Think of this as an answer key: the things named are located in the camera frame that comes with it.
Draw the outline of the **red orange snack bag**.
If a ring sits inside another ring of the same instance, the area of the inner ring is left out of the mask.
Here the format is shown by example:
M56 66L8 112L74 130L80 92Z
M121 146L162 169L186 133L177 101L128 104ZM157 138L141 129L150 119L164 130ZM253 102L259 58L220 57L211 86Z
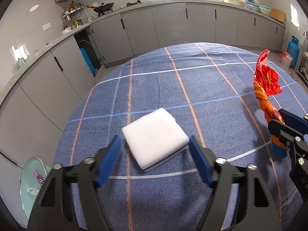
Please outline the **red orange snack bag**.
M277 120L281 124L285 124L282 116L268 98L282 92L282 87L278 84L278 73L267 63L269 53L270 50L265 49L258 57L253 79L254 92L267 123Z

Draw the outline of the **purple snack wrapper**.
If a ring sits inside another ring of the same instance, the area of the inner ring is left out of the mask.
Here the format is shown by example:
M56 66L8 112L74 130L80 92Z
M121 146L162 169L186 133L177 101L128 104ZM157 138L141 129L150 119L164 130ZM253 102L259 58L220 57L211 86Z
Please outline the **purple snack wrapper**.
M41 176L36 170L33 171L33 174L34 174L36 180L38 181L38 183L39 183L41 186L43 186L43 184L44 184L44 178L43 178L43 176Z

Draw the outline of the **clear plastic bag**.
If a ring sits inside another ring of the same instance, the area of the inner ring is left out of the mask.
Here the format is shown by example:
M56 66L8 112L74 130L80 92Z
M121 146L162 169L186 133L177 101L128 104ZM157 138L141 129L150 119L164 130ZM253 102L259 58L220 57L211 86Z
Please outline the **clear plastic bag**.
M28 188L27 189L28 193L31 194L31 195L38 195L40 189L37 189L37 188Z

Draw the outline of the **teal trash bin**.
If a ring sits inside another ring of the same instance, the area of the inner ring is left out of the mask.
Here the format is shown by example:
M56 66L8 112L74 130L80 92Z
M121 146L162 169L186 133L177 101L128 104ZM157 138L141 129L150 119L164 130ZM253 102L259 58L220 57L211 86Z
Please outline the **teal trash bin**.
M33 174L34 170L36 170L41 176L43 176L44 180L46 180L51 168L45 165L43 160L39 157L31 157L23 166L23 170L21 172L19 192L21 197L21 205L27 219L30 218L31 211L37 197L36 195L29 194L27 189L41 189L42 187Z

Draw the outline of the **grey lower kitchen cabinets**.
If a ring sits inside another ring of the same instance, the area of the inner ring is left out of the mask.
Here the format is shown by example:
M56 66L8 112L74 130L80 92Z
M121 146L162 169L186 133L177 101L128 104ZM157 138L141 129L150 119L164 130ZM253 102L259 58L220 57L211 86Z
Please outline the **grey lower kitchen cabinets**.
M181 43L280 51L285 24L246 7L198 0L143 3L95 18L44 47L2 90L1 153L13 162L53 150L69 116L94 86L75 38L79 33L109 68Z

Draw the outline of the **blue floor gas cylinder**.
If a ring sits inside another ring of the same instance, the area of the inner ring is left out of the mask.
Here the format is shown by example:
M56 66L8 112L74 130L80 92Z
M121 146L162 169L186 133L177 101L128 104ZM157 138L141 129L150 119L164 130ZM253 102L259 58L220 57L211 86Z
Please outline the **blue floor gas cylinder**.
M291 37L291 41L288 43L287 53L291 55L293 58L290 63L290 68L295 69L300 49L299 49L299 39L296 38L294 35Z

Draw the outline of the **blue plaid tablecloth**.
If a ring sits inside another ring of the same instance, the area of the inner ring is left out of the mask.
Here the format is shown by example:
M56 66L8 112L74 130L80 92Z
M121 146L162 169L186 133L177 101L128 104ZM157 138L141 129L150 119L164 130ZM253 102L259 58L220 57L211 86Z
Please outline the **blue plaid tablecloth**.
M121 136L127 124L164 108L216 156L237 166L257 165L287 228L303 202L289 177L291 160L278 159L270 147L253 90L257 59L255 53L213 43L168 46L135 57L77 106L55 162L78 164ZM115 230L194 230L210 195L188 151L144 172L126 143L110 180L99 189Z

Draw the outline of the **green ceramic jar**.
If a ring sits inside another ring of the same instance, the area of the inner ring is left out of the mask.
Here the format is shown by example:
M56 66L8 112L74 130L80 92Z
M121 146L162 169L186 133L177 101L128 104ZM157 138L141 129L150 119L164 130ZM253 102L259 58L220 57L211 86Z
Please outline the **green ceramic jar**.
M25 63L26 60L23 57L19 58L16 62L17 70L20 69Z

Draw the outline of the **metal spice rack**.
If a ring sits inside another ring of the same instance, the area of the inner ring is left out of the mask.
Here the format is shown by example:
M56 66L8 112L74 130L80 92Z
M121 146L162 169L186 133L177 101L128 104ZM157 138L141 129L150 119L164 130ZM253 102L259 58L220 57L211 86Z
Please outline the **metal spice rack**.
M71 0L62 14L63 31L73 30L86 23L86 11L80 0Z

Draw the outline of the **black wok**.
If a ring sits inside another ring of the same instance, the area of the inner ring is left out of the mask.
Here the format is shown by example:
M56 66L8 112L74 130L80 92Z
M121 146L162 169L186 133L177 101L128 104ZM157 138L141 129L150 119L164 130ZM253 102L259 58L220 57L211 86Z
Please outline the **black wok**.
M93 9L94 12L98 14L98 17L105 14L105 12L110 12L112 10L114 3L102 3L100 6L87 5L87 8Z

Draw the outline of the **gas stove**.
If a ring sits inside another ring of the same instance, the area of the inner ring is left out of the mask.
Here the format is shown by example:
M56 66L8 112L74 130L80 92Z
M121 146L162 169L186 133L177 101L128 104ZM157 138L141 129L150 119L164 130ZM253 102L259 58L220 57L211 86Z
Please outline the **gas stove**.
M128 2L128 3L126 3L125 6L121 6L120 8L129 7L129 6L138 5L138 4L141 4L140 0L137 0L136 2L133 2L133 3Z

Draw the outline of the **white wall socket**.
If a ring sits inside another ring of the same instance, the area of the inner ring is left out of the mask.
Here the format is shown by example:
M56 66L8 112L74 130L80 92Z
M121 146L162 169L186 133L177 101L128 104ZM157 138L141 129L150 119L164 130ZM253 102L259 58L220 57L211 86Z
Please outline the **white wall socket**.
M52 26L51 26L50 23L44 24L44 25L42 26L42 28L43 28L44 31L50 29L51 27L52 27Z

